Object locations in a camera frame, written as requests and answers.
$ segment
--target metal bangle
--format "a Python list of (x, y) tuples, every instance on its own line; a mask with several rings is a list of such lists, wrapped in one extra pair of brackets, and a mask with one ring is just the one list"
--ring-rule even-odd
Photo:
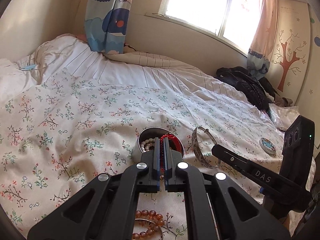
[(214, 137), (211, 135), (211, 133), (209, 132), (208, 129), (204, 129), (202, 126), (198, 126), (197, 128), (194, 129), (193, 133), (192, 133), (192, 147), (193, 147), (193, 152), (196, 155), (196, 158), (200, 161), (201, 165), (212, 169), (212, 168), (218, 168), (220, 166), (221, 160), (218, 159), (218, 164), (216, 166), (211, 165), (202, 155), (202, 152), (200, 150), (199, 147), (199, 142), (198, 142), (198, 129), (202, 130), (204, 133), (207, 134), (207, 136), (209, 136), (209, 138), (212, 140), (214, 145), (217, 145), (216, 140), (214, 139)]
[[(148, 219), (144, 219), (144, 218), (135, 218), (134, 221), (144, 221), (144, 222), (149, 222), (149, 225), (150, 224), (157, 225), (155, 222), (148, 220)], [(161, 227), (159, 227), (159, 228), (160, 228), (160, 233), (161, 233), (161, 240), (163, 240), (163, 232), (162, 232)]]

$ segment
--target tree decal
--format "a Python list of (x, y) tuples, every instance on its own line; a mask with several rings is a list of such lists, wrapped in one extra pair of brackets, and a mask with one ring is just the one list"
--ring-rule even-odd
[(303, 55), (303, 57), (297, 57), (297, 51), (302, 51), (301, 48), (303, 48), (307, 43), (304, 41), (303, 45), (301, 45), (301, 43), (299, 43), (299, 46), (297, 46), (297, 48), (295, 50), (292, 50), (289, 45), (294, 43), (293, 38), (299, 38), (298, 33), (296, 35), (294, 35), (292, 33), (292, 29), (289, 30), (291, 35), (290, 37), (286, 40), (285, 43), (282, 43), (282, 34), (284, 34), (284, 30), (281, 30), (281, 32), (279, 33), (279, 42), (281, 44), (282, 47), (282, 54), (280, 52), (280, 44), (276, 45), (276, 50), (278, 51), (277, 53), (275, 53), (274, 55), (277, 56), (276, 60), (272, 60), (271, 62), (274, 64), (280, 64), (283, 68), (283, 74), (282, 74), (282, 78), (280, 81), (280, 84), (278, 85), (278, 89), (283, 92), (283, 86), (284, 86), (284, 81), (285, 78), (287, 76), (287, 73), (289, 70), (292, 70), (292, 72), (297, 75), (297, 71), (300, 71), (299, 67), (291, 67), (291, 65), (295, 62), (298, 61), (300, 59), (303, 59), (306, 54)]

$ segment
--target clear plastic bag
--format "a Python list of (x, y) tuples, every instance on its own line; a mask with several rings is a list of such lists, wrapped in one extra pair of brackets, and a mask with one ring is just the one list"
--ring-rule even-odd
[(275, 104), (269, 104), (269, 109), (273, 124), (281, 131), (286, 131), (300, 115), (297, 106), (280, 107)]

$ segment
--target bedding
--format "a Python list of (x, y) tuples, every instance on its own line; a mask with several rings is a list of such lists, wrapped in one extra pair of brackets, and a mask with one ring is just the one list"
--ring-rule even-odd
[[(38, 70), (19, 70), (32, 64)], [(259, 203), (260, 187), (230, 166), (200, 165), (192, 131), (202, 125), (237, 154), (274, 172), (281, 166), (284, 134), (265, 113), (233, 87), (168, 57), (104, 56), (62, 35), (18, 62), (1, 59), (0, 89), (0, 204), (25, 237), (99, 173), (115, 175), (131, 165), (131, 151), (146, 127), (176, 134), (186, 162), (208, 174), (225, 172)], [(261, 137), (273, 142), (276, 155), (260, 148)], [(201, 141), (202, 152), (215, 165), (209, 138)], [(314, 173), (313, 160), (308, 189)], [(161, 184), (157, 194), (140, 194), (138, 209), (164, 215), (164, 239), (187, 239), (182, 192), (166, 193)], [(300, 218), (290, 212), (291, 233)]]

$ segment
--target whale print curtain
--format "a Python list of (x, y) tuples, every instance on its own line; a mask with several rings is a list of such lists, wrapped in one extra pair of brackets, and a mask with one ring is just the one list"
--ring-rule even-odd
[(260, 0), (260, 21), (251, 43), (247, 70), (257, 80), (264, 77), (270, 67), (275, 42), (278, 0)]
[(123, 53), (132, 0), (88, 0), (84, 29), (92, 51)]

